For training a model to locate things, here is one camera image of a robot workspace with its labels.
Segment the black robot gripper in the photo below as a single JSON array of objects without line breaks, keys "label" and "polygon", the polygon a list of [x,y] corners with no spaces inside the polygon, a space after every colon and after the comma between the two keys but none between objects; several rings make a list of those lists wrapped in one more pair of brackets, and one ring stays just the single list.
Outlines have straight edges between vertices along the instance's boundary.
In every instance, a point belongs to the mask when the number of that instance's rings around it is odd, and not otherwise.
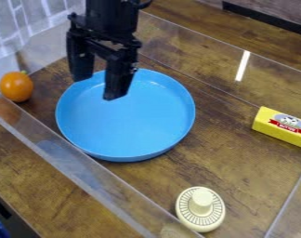
[{"label": "black robot gripper", "polygon": [[137,72],[142,42],[134,37],[142,0],[85,0],[85,13],[73,12],[66,34],[69,69],[75,82],[93,77],[95,55],[106,60],[103,98],[127,95]]}]

